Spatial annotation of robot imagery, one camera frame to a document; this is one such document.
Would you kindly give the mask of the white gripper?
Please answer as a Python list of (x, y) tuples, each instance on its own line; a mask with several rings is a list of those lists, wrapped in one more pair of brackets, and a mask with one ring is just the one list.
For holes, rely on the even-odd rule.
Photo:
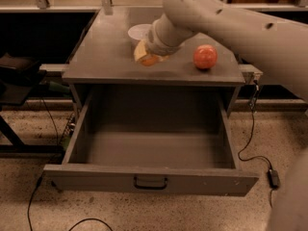
[(159, 55), (158, 62), (164, 62), (169, 58), (169, 55), (176, 53), (181, 48), (178, 46), (168, 46), (163, 43), (159, 38), (154, 29), (151, 29), (146, 39), (142, 39), (137, 44), (134, 50), (134, 59), (137, 63), (141, 63), (150, 58), (151, 54)]

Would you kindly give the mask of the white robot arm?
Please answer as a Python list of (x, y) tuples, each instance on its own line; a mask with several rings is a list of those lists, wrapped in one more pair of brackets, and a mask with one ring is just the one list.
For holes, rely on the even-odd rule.
[[(198, 33), (216, 40), (308, 101), (308, 25), (237, 9), (219, 0), (163, 0), (163, 15), (138, 43), (137, 62), (177, 52)], [(308, 231), (308, 153), (289, 169), (266, 231)]]

